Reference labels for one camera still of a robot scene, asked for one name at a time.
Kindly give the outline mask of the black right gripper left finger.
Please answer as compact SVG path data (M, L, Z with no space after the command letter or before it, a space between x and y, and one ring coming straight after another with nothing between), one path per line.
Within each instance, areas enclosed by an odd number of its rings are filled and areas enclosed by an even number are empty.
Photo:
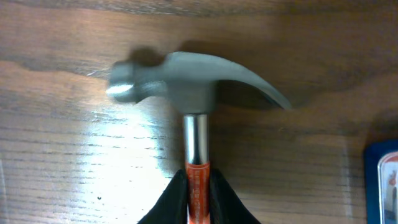
M156 204L137 224L187 224L188 180L178 170Z

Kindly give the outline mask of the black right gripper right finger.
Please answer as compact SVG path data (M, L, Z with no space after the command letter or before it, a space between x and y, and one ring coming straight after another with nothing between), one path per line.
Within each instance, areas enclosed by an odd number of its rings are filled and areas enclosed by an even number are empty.
M218 169L210 171L209 195L211 224L261 224Z

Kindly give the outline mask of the blue precision screwdriver set case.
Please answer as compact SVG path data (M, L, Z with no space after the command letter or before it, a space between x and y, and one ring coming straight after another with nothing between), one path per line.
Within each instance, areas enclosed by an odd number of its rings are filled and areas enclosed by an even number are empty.
M397 224L397 140L364 150L366 215L369 224Z

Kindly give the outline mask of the claw hammer orange handle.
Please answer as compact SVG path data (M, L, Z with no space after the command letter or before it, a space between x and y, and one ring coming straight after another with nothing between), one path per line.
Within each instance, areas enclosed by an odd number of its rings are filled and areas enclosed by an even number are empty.
M136 62L113 65L106 94L121 103L152 96L168 99L183 115L185 170L188 180L187 223L210 223L208 116L216 104L221 81L247 84L271 103L289 110L289 100L246 67L225 58L191 52L167 54L162 63L145 67Z

